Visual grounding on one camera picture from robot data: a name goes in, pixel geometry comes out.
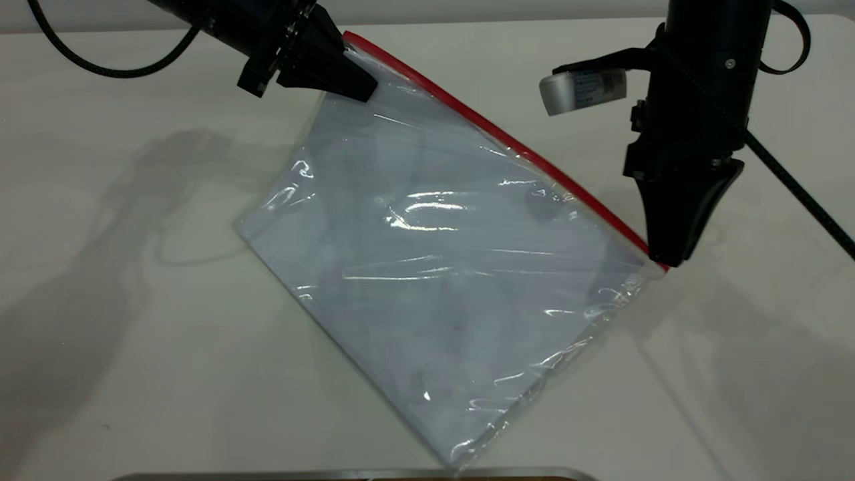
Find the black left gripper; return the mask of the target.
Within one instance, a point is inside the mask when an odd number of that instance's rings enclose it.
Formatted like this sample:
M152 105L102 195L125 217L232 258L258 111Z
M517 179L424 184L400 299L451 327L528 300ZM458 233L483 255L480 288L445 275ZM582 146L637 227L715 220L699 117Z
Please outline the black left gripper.
M317 1L275 1L237 86L260 98L281 69L276 82L284 88L331 92L365 103L378 82L346 52L339 28Z

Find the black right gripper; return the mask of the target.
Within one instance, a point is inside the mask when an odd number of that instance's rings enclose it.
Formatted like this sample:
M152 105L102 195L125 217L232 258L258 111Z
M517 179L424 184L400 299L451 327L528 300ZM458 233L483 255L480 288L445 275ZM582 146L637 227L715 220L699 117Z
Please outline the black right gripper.
M645 211L650 259L678 267L692 257L717 205L745 168L733 153L745 147L707 104L639 100L623 174L637 180ZM682 180L681 186L675 180Z

